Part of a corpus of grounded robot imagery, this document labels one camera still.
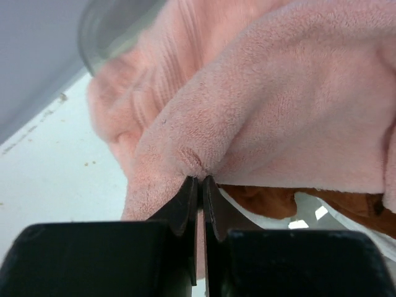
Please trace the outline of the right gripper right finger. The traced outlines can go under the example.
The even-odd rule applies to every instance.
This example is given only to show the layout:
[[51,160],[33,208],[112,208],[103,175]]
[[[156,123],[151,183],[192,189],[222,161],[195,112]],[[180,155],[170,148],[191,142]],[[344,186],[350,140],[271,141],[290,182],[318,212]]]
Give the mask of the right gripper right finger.
[[202,182],[205,226],[205,278],[207,296],[236,296],[232,255],[227,243],[230,230],[256,230],[257,225],[245,217],[221,194],[208,176]]

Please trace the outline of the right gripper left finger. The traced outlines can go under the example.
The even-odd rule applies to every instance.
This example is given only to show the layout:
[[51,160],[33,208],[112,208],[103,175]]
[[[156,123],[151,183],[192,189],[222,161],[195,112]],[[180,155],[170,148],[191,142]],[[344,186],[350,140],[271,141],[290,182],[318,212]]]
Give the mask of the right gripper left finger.
[[147,221],[148,281],[158,286],[171,269],[187,270],[196,284],[196,215],[198,182],[186,178],[178,193]]

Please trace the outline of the light pink towel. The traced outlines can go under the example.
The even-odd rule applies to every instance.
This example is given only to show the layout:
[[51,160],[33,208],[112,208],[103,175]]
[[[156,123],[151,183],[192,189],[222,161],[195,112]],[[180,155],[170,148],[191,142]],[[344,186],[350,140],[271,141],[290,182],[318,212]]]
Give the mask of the light pink towel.
[[88,106],[127,178],[123,220],[188,176],[382,194],[395,214],[394,1],[168,1]]

